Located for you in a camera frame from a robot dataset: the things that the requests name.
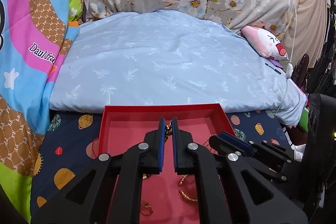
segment star print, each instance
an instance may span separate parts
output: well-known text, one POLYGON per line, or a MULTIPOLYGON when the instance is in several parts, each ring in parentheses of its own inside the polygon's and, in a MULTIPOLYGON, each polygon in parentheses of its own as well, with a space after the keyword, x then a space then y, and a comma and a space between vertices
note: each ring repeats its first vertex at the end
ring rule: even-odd
POLYGON ((14 81, 15 79, 19 76, 19 73, 18 72, 15 72, 15 68, 13 68, 10 73, 8 72, 4 72, 4 75, 5 75, 5 88, 6 89, 9 89, 11 88, 12 90, 14 90, 14 81))
POLYGON ((69 16, 74 17, 76 15, 76 13, 77 13, 77 10, 72 7, 71 10, 69 11, 69 16))

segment metal screw cap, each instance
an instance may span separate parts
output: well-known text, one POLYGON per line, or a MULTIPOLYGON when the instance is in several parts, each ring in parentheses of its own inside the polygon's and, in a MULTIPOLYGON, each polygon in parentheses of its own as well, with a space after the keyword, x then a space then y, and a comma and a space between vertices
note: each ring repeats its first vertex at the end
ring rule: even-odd
POLYGON ((106 160, 109 159, 109 157, 110 157, 109 154, 104 153, 104 154, 99 155, 98 159, 99 159, 100 161, 106 161, 106 160))
POLYGON ((188 144, 188 148, 190 150, 196 150, 198 148, 198 144, 197 143, 190 143, 190 144, 188 144))
POLYGON ((239 157, 235 153, 230 153, 229 155, 227 155, 227 158, 231 161, 236 161, 236 160, 238 160, 239 157))
POLYGON ((149 147, 149 144, 148 143, 139 143, 138 147, 141 150, 145 150, 149 147))

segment colorful blanket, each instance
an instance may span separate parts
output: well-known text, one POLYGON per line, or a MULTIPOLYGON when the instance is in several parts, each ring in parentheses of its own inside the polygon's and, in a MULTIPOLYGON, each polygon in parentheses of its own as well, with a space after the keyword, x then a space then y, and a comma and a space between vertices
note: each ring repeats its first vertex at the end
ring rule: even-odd
POLYGON ((28 221, 49 97, 78 34, 82 3, 0 0, 0 184, 28 221))

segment stuffed animal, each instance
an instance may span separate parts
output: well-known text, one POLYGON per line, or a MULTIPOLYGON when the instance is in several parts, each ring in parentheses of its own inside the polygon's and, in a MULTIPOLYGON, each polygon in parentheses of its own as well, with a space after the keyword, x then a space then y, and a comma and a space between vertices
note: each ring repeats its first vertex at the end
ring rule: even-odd
POLYGON ((281 42, 269 31, 245 26, 241 32, 260 56, 278 61, 288 60, 287 52, 281 42))

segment gold jewelry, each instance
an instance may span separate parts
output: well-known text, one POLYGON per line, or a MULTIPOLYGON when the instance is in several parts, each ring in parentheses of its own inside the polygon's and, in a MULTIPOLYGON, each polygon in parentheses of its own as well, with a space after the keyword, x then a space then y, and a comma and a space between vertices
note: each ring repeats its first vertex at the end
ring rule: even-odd
POLYGON ((184 176, 180 179, 180 181, 179 181, 179 183, 178 183, 179 186, 182 185, 182 183, 184 182, 184 180, 185 180, 185 178, 186 178, 187 176, 188 176, 188 175, 184 175, 184 176))
POLYGON ((140 213, 144 216, 150 216, 153 213, 152 206, 147 201, 142 201, 140 204, 140 213))
POLYGON ((142 179, 148 179, 151 175, 150 174, 142 174, 142 179))
MULTIPOLYGON (((187 176, 189 176, 189 175, 184 175, 184 176, 180 179, 180 181, 179 181, 179 183, 178 183, 179 186, 182 185, 182 183, 184 182, 184 180, 185 180, 185 178, 186 178, 187 176)), ((180 193, 180 195, 181 195, 183 198, 185 198, 185 199, 188 200, 188 201, 193 201, 193 202, 197 201, 197 199, 190 198, 189 196, 187 196, 182 190, 179 190, 178 192, 180 193)))
POLYGON ((205 147, 208 147, 208 146, 210 146, 210 144, 209 144, 209 139, 210 139, 210 137, 205 141, 205 143, 203 143, 202 145, 203 146, 205 146, 205 147))
POLYGON ((170 121, 170 123, 167 124, 165 128, 165 142, 168 140, 168 137, 171 135, 173 135, 173 128, 172 128, 171 121, 170 121))
POLYGON ((185 198, 186 200, 188 200, 188 201, 196 201, 196 202, 197 202, 197 199, 193 199, 193 198, 188 197, 182 190, 179 190, 178 192, 179 192, 180 195, 181 195, 183 198, 185 198))

